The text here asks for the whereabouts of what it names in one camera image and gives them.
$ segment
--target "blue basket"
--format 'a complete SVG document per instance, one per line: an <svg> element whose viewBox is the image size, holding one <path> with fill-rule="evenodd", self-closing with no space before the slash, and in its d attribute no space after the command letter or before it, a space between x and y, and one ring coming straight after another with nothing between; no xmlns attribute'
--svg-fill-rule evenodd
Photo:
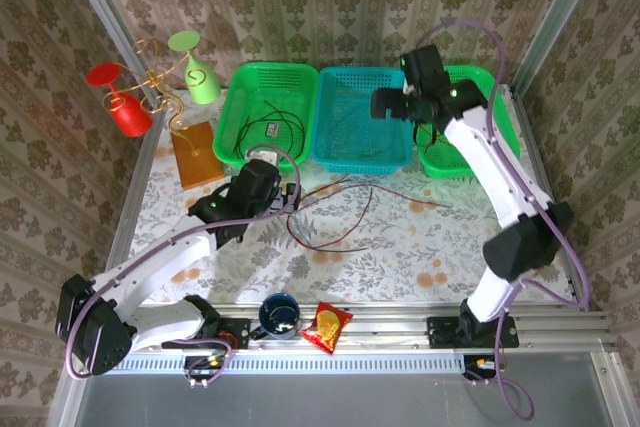
<svg viewBox="0 0 640 427"><path fill-rule="evenodd" d="M371 117L371 95L402 88L404 74L385 67L320 71L311 157L329 172L388 175L411 162L411 124Z"/></svg>

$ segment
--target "metal frame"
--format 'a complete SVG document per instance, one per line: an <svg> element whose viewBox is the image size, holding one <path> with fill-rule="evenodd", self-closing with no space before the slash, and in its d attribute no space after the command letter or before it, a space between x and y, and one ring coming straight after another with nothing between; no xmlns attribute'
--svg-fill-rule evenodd
<svg viewBox="0 0 640 427"><path fill-rule="evenodd" d="M640 414L624 372L620 354L594 352L591 358L613 425L629 427L640 425Z"/></svg>
<svg viewBox="0 0 640 427"><path fill-rule="evenodd" d="M454 303L397 303L370 302L332 304L353 314L340 335L340 353L386 355L453 353L489 353L492 349L434 350L429 347L426 319L434 316L457 316L459 304ZM222 317L248 318L251 328L259 325L255 304L221 304L215 306ZM316 313L316 304L301 304L302 323L309 324ZM603 312L581 312L563 306L516 302L510 310L516 321L520 347L513 352L601 352L615 348L615 338L609 331ZM140 355L175 354L162 351L159 346L148 348ZM206 355L207 350L189 350L190 355ZM297 336L292 340L273 339L252 341L240 356L308 355L316 348Z"/></svg>
<svg viewBox="0 0 640 427"><path fill-rule="evenodd" d="M503 95L507 93L510 95L513 102L516 117L518 118L518 123L520 124L520 129L522 131L522 138L524 139L527 152L529 152L529 157L531 158L531 166L533 167L536 182L544 189L549 197L551 197L551 200L555 201L556 199L551 189L551 183L549 182L549 177L547 177L547 173L544 170L544 163L540 156L540 150L538 149L538 144L536 143L535 136L533 135L533 129L529 123L529 118L527 117L527 113L524 109L524 104L522 103L522 97L511 87L507 87L502 91ZM564 249L558 252L557 261L559 261L564 268L565 274L569 279L569 286L572 289L573 295L578 299L578 301L582 300L582 283L580 282L580 276L578 275L573 263L570 262L569 256Z"/></svg>
<svg viewBox="0 0 640 427"><path fill-rule="evenodd" d="M184 374L183 355L128 356L109 375ZM462 374L462 354L308 355L239 353L234 355L224 375L351 375L351 374Z"/></svg>
<svg viewBox="0 0 640 427"><path fill-rule="evenodd" d="M577 3L578 0L553 0L551 3L542 25L536 32L522 64L513 78L513 85L520 95L524 95L531 86L534 77Z"/></svg>
<svg viewBox="0 0 640 427"><path fill-rule="evenodd" d="M89 2L104 24L125 63L131 69L138 72L146 71L146 66L140 57L131 50L133 40L113 3L110 0L89 0ZM153 101L155 97L153 92L150 93L150 97L151 101ZM162 115L156 115L153 119L153 127L142 141L142 147L133 171L131 184L122 209L122 215L118 222L116 235L107 259L107 270L120 264L129 257L131 239L133 239L135 232L136 221L140 213L142 199L163 124L164 113ZM84 388L84 382L71 379L67 371L63 369L53 402L51 403L47 425L73 425L75 422L74 419L78 414Z"/></svg>

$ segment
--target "wire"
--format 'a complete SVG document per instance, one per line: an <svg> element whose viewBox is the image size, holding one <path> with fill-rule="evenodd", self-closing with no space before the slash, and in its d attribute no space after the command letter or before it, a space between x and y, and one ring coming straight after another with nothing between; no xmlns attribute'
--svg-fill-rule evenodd
<svg viewBox="0 0 640 427"><path fill-rule="evenodd" d="M140 265L142 265L144 262L152 258L154 255L158 254L162 250L169 247L172 243L177 242L178 240L181 240L184 237L188 237L191 234L195 234L198 232L206 231L208 229L214 229L219 227L230 227L233 225L246 225L246 224L251 224L253 222L274 219L278 217L280 214L285 213L288 209L294 207L295 199L298 197L298 194L300 193L300 170L298 169L298 165L295 163L295 160L293 159L293 157L291 157L291 155L289 155L289 153L285 152L280 147L272 144L264 143L264 144L254 145L248 150L248 153L251 153L258 149L265 149L265 148L271 149L279 153L280 155L284 156L285 159L287 159L293 166L293 172L295 174L296 181L295 181L295 187L293 189L293 195L289 197L289 200L287 201L287 203L280 210L272 214L266 214L259 217L247 218L247 219L222 220L219 222L212 222L210 224L199 225L197 227L192 227L182 232L178 232L174 237L165 240L164 242L149 249L140 257L134 259L131 262L131 264L129 264L128 267L124 268L122 272L116 275L113 279L109 280L105 285L103 285L100 289L98 289L91 297L89 297L89 299L85 302L85 304L80 309L80 312L78 313L78 316L76 317L75 321L71 325L71 329L69 330L69 338L67 339L67 345L65 348L65 358L64 358L65 367L67 368L67 371L69 372L69 376L71 378L76 380L83 380L91 377L90 373L81 374L77 372L75 370L75 367L73 366L73 358L72 358L73 345L75 344L76 336L78 335L78 330L80 329L80 326L82 325L82 322L84 321L85 317L89 313L89 310L93 307L93 305L98 300L100 300L100 298L107 291L109 291L111 288L117 287L127 275L129 275L131 272L137 269Z"/></svg>
<svg viewBox="0 0 640 427"><path fill-rule="evenodd" d="M323 197L320 200L324 200L324 199L330 197L331 195L328 195L327 197ZM362 209L362 213L360 214L360 218L358 219L358 221L355 223L355 225L353 227L351 227L349 230L347 230L340 238L338 238L336 240L332 240L331 242L326 242L326 243L324 243L322 245L316 245L316 246L312 246L312 245L303 243L300 239L298 239L293 234L293 231L291 230L291 224L289 223L289 221L291 220L291 216L287 217L287 230L289 231L289 234L291 235L291 237L293 237L293 239L296 242L298 242L300 245L306 247L307 249L318 250L318 249L321 249L322 247L328 247L329 245L337 244L338 242L343 240L345 237L347 237L351 232L353 232L354 230L356 230L358 228L358 226L360 225L360 222L362 222L362 219L364 218L364 215L367 213L367 210L369 210L369 206L371 205L371 200L372 199L373 199L373 189L370 189L369 190L369 200L367 201L367 205L365 205L364 209ZM304 206L303 209L305 209L307 207L310 207L311 205L315 204L316 202L312 202L311 204ZM341 250L341 251L336 251L336 252L347 253L347 252L358 252L360 250L366 250L366 247L362 247L360 249Z"/></svg>
<svg viewBox="0 0 640 427"><path fill-rule="evenodd" d="M429 137L431 137L431 138L432 138L432 142L431 142L431 143L429 143L429 144L425 144L425 146L424 146L424 153L425 153L425 154L429 151L429 149L430 149L431 147L433 147L433 146L435 145L435 143L436 143L436 142L440 142L440 143L442 143L442 144L445 144L445 145L448 145L448 146L453 147L453 145L451 145L449 142L447 142L446 140L444 140L444 139L442 138L443 136L441 136L441 135L440 135L440 136L435 136L435 140L433 140L433 138L434 138L433 133L435 132L433 125L431 126L431 132L429 132L429 131L427 130L427 128L424 126L424 124L420 124L420 128L421 128L422 130L424 130L424 131L426 132L426 134L427 134ZM416 139L416 145L417 145L418 147L422 147L421 145L418 145L418 141L417 141L417 139Z"/></svg>
<svg viewBox="0 0 640 427"><path fill-rule="evenodd" d="M312 191L312 192L310 192L310 193L306 194L306 195L305 195L304 197L302 197L302 199L300 199L300 200L302 201L302 200L304 200L304 199L306 199L306 198L308 198L308 197L312 196L313 194L315 194L315 193L317 193L317 192L321 192L322 190L325 190L325 189L327 189L327 188L329 188L329 187L331 187L331 186L333 186L333 185L340 184L340 183L344 183L344 182L346 182L346 180L345 180L346 178L347 178L347 176L345 175L345 176L344 176L344 177L342 177L341 179L338 179L338 180L336 180L335 182L332 182L331 184L327 184L327 185L325 185L325 186L323 186L323 187L319 187L319 188L315 189L314 191ZM314 200L313 202L311 202L311 203L309 203L309 204L307 204L307 205L305 205L305 206L303 206L303 207L298 207L298 212L300 212L300 211L302 211L302 210L304 210L304 209L308 209L309 207L311 207L311 206L313 206L313 205L317 204L318 202L321 202L321 201L323 201L323 200L326 200L326 199L328 199L329 197L333 197L334 195L339 194L339 193L341 193L341 192L344 192L345 190L348 190L348 189L355 189L356 187L369 187L369 188L370 188L370 192L369 192L369 201L367 202L367 204L365 205L365 208L363 209L362 213L360 214L360 218L358 219L358 222L357 222L353 227L351 227L351 229L349 229L349 230L348 230L348 231L347 231L347 232L346 232L342 237L340 237L340 238L338 238L338 239L335 239L335 240L332 240L331 242L327 242L327 243L325 243L325 244L317 245L317 246L313 246L313 245L311 245L311 242L310 242L306 237L305 237L305 239L304 239L304 240L306 241L306 243L305 243L305 242L303 242L302 240L300 240L298 237L296 237L296 236L295 236L295 234L293 233L293 230L291 229L291 224L290 224L290 222L289 222L289 221L291 220L291 217L292 217L292 216L294 216L294 215L295 215L295 213L294 213L294 214L292 214L292 215L290 215L290 216L287 218L286 226L287 226L287 231L289 232L289 235L291 235L291 237L293 237L293 239L294 239L294 240L295 240L299 245L301 245L301 246L303 246L303 247L306 247L307 249L315 250L315 251L317 251L317 252L339 252L339 253L351 253L351 252L359 252L359 251L362 251L362 250L366 250L366 249L367 249L366 247L362 247L362 248L359 248L359 249L351 249L351 250L335 250L335 251L321 250L321 249L322 249L322 247L328 247L329 245L337 244L338 242L340 242L340 241L344 240L344 239L345 239L349 234L351 234L351 233L352 233L356 228L358 228L358 226L359 226L359 225L360 225L360 223L362 222L362 219L364 218L365 214L367 213L367 211L368 211L368 209L369 209L369 206L371 205L371 201L372 201L372 199L373 199L373 189L381 189L381 190L384 190L385 192L389 192L389 193L391 193L391 194L397 195L398 197L401 197L401 198L403 198L403 199L409 200L409 201L411 201L411 202L416 202L416 203L426 204L426 205L434 205L434 206L437 206L437 207L448 207L448 206L446 206L446 205L438 204L438 203L436 203L436 202L432 202L432 201L425 201L425 200L413 199L413 198L411 198L411 197L408 197L408 196L406 196L406 195L404 195L404 194L401 194L401 193L399 193L399 192L396 192L396 191L394 191L394 190L387 189L386 187L382 187L381 185L377 185L377 184L366 184L366 183L364 183L364 184L348 185L348 186L346 186L346 187L344 187L344 188L342 188L342 189L340 189L340 190L338 190L338 191L336 191L336 192L332 192L331 194L329 194L329 195L327 195L327 196L325 196L325 197L321 197L321 198L319 198L319 199L316 199L316 200ZM294 217L294 223L296 223L296 227L298 228L298 230L300 230L299 224L297 224L297 219L296 219L295 217Z"/></svg>
<svg viewBox="0 0 640 427"><path fill-rule="evenodd" d="M233 343L234 349L238 348L238 339L231 332L227 332L226 330L221 330L220 332L218 332L218 336L222 337L224 340L229 342L229 344Z"/></svg>
<svg viewBox="0 0 640 427"><path fill-rule="evenodd" d="M258 120L254 120L251 122L248 122L249 119L247 119L245 121L245 124L242 126L242 128L238 131L238 135L236 137L236 144L233 148L234 153L239 157L239 158L244 158L243 154L242 154L242 149L241 149L241 144L244 141L245 137L247 136L247 134L249 133L249 130L251 129L251 127L253 127L256 124L260 124L260 123L269 123L269 122L273 122L275 120L279 120L277 118L270 118L270 116L272 116L274 114L267 114L263 117L261 117ZM292 122L284 119L281 117L281 120L284 121L284 123L287 125L287 127L289 127L289 131L291 132L290 134L290 139L289 139L289 148L288 148L288 152L291 153L291 150L293 149L293 129L291 128L291 124Z"/></svg>
<svg viewBox="0 0 640 427"><path fill-rule="evenodd" d="M225 348L224 362L222 362L222 365L220 366L220 369L218 369L209 379L207 379L208 383L215 382L216 379L222 375L222 373L225 371L225 369L231 363L233 349L231 348L231 345L229 344L229 342L227 342L226 340L222 340L222 339L181 339L181 340L172 340L172 342L175 342L176 344L182 344L182 345L217 344L217 345L221 345L222 347ZM199 361L194 362L191 365L191 367L189 367L189 370L187 371L187 379L189 381L191 381L191 379L192 379L191 374L193 373L193 371L196 370L196 368L198 366L201 366L202 363L205 360L208 360L208 359L209 359L209 356L203 357Z"/></svg>
<svg viewBox="0 0 640 427"><path fill-rule="evenodd" d="M435 27L432 27L431 29L429 29L416 42L416 49L419 48L424 43L424 41L429 36L431 36L433 33L437 32L440 29L444 29L444 28L447 28L447 27L452 26L452 25L463 25L463 26L467 26L467 27L475 27L477 29L480 29L485 34L487 34L489 37L491 37L491 39L493 40L493 43L496 45L496 48L498 49L498 52L499 52L499 55L500 55L500 66L498 68L498 73L496 75L496 80L495 80L495 82L493 84L493 87L491 89L491 95L489 96L489 102L488 102L488 105L487 105L487 113L486 113L487 132L488 132L488 135L489 135L489 139L491 140L491 145L492 145L493 149L495 150L496 155L498 156L498 158L500 158L501 162L503 163L503 165L504 165L505 169L507 170L507 172L513 177L513 179L516 182L516 184L518 185L518 187L522 190L525 199L527 199L527 201L531 202L531 205L533 206L535 211L544 220L544 222L547 224L547 226L549 227L551 232L553 232L553 235L555 235L555 237L560 242L560 245L562 245L562 247L564 248L565 252L567 253L569 258L573 262L573 265L575 266L576 271L578 272L578 276L580 277L580 282L582 283L582 296L581 296L581 298L580 298L580 300L578 302L573 302L571 300L567 300L567 299L561 297L560 295L556 294L555 292L552 292L550 289L548 289L546 286L544 286L543 284L541 284L537 280L533 280L533 279L529 279L529 278L521 279L519 281L519 283L516 284L513 287L513 291L511 292L511 295L509 296L509 298L505 302L505 304L503 306L503 311L501 312L500 317L498 318L499 319L498 320L498 328L496 329L496 341L495 341L495 345L494 345L494 357L495 357L496 365L499 366L500 365L500 342L501 342L501 339L502 339L502 329L503 329L503 326L504 326L504 318L505 318L506 313L508 312L509 308L511 307L511 304L513 303L514 299L516 298L516 296L522 290L523 286L525 286L525 285L533 285L533 286L539 288L540 290L542 290L545 294L547 294L552 299L554 299L554 300L556 300L556 301L558 301L558 302L560 302L560 303L562 303L562 304L564 304L564 305L566 305L568 307L574 307L574 308L577 308L577 309L585 309L585 308L587 308L589 306L589 301L591 300L591 288L589 286L589 280L587 278L587 272L586 272L586 270L584 268L584 265L582 265L582 262L580 261L580 258L578 257L578 253L575 251L575 249L573 248L573 246L571 245L569 240L566 238L566 236L556 226L555 222L551 219L551 217L549 217L549 215L544 210L544 208L536 200L535 196L533 195L533 192L531 191L531 189L527 185L527 182L520 176L520 174L515 169L515 167L513 167L513 165L511 164L511 161L509 160L509 157L507 156L505 151L502 149L502 147L498 143L498 139L497 139L497 137L495 135L495 128L494 128L494 125L493 125L493 107L494 107L496 94L498 93L498 87L500 86L500 82L502 81L502 76L504 75L506 57L507 57L505 49L504 49L504 45L502 44L502 41L500 40L498 35L493 30L489 29L484 24L482 24L482 22L479 22L477 20L472 20L472 19L453 19L453 20L449 20L449 21L443 22L443 23L441 23L439 25L436 25ZM513 382L513 381L511 381L509 379L504 379L502 377L502 374L500 373L500 368L496 369L496 379L497 379L498 386L500 388L500 392L502 394L502 398L504 399L504 401L507 404L507 406L509 407L509 409L518 418L520 418L521 420L530 421L531 419L533 419L533 415L534 415L533 401L532 401L531 397L529 396L529 394L527 393L527 391L524 390L524 388L521 387L519 384L517 384L517 383L515 383L515 382ZM506 391L504 390L504 386L505 385L512 385L513 387L515 387L516 389L522 391L526 395L527 399L529 400L529 406L531 408L531 411L530 411L530 413L528 415L523 415L520 412L518 412L518 410L515 408L515 406L513 405L513 403L511 402L511 400L507 396Z"/></svg>
<svg viewBox="0 0 640 427"><path fill-rule="evenodd" d="M271 107L273 110L275 110L278 114L280 114L280 117L282 117L282 120L285 120L284 114L288 114L296 118L296 120L299 122L299 125L297 125L296 127L299 127L300 131L302 132L302 143L304 144L306 133L305 133L304 123L302 122L302 119L296 114L294 114L293 112L278 109L275 105L273 105L271 102L267 101L266 99L264 103L267 104L269 107Z"/></svg>

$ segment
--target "floral tablecloth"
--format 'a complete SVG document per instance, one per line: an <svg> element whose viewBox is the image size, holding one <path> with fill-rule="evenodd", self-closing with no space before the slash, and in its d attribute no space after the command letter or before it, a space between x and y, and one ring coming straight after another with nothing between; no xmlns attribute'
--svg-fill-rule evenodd
<svg viewBox="0 0 640 427"><path fill-rule="evenodd" d="M522 150L521 162L533 176L529 153L509 95L503 95ZM206 109L188 106L193 122L210 119L214 127L221 102ZM301 167L303 191L333 182L311 159ZM417 154L407 167L387 177L352 175L353 183L374 183L407 196L448 207L425 206L375 189L360 226L336 249L366 247L356 253L319 253L296 244L285 218L255 223L241 248L229 244L176 275L149 302L175 302L199 294L213 302L261 302L274 292L287 292L301 302L459 302L477 285L485 269L482 244L499 228L482 187L475 179L437 180L427 177ZM293 175L285 175L293 181ZM138 218L131 254L163 235L187 208L224 181L183 191L168 129L162 132ZM331 187L315 197L341 189ZM369 200L369 187L346 190L331 201L298 214L313 245L340 237L358 219ZM564 269L558 261L541 278L554 292L568 295ZM546 301L536 290L519 300Z"/></svg>

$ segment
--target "black cable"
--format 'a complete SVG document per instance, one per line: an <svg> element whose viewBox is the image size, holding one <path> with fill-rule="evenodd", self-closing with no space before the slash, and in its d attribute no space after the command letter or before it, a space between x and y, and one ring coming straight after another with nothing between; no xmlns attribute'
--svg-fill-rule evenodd
<svg viewBox="0 0 640 427"><path fill-rule="evenodd" d="M295 125L296 127L300 128L300 126L298 126L297 124L283 119L283 118L269 118L271 115L274 114L267 114L266 116L258 119L258 120L254 120L248 123L245 123L242 128L240 129L240 131L238 132L238 136L236 137L236 145L234 147L234 152L235 154L239 157L242 158L242 153L241 153L241 144L244 141L245 137L247 136L247 134L249 133L249 129L254 126L255 124L260 124L260 123L268 123L268 122L272 122L274 120L282 120L285 124L287 124L287 126L289 127L289 129L291 129L291 124ZM300 154L302 153L302 150L304 148L304 140L301 142L300 144L300 149L298 150L298 154L296 155L296 157L299 157ZM291 129L291 142L289 143L289 149L287 151L287 153L291 154L291 150L293 149L293 129Z"/></svg>
<svg viewBox="0 0 640 427"><path fill-rule="evenodd" d="M439 105L431 103L431 118L436 119L439 115ZM418 145L418 123L414 122L413 127L413 142ZM425 147L424 152L426 153L429 150L429 147L432 147L438 141L438 129L433 122L431 123L431 144Z"/></svg>
<svg viewBox="0 0 640 427"><path fill-rule="evenodd" d="M295 125L300 130L300 133L302 134L302 140L300 142L300 149L298 151L298 154L296 155L296 157L299 157L302 154L302 150L304 149L304 143L305 143L305 139L306 139L306 130L304 128L304 124L302 122L302 119L299 116L297 116L296 114L294 114L293 112L287 112L287 111L282 111L282 110L278 109L276 106L274 106L273 104L271 104L267 100L264 100L264 102L269 107L271 107L274 110L274 112L266 114L266 115L262 116L260 119L253 120L251 122L249 122L249 117L247 117L247 119L245 120L243 126L238 131L238 135L236 136L236 143L235 143L235 146L233 148L233 152L238 156L238 158L242 158L243 157L242 151L241 151L241 144L244 141L244 139L246 138L246 136L249 133L249 130L251 129L252 126L254 126L256 124L259 124L259 123L266 123L266 122L270 122L270 121L274 121L274 120L282 120L287 125L287 127L289 128L289 133L290 133L290 143L289 143L289 150L288 150L289 154L291 154L291 150L293 149L293 137L294 137L293 136L293 128L291 127L291 124ZM271 116L273 116L275 114L278 114L280 118L278 119L278 118L272 118L271 117ZM287 120L285 118L285 114L294 117L295 120L298 121L298 123L295 123L292 120Z"/></svg>

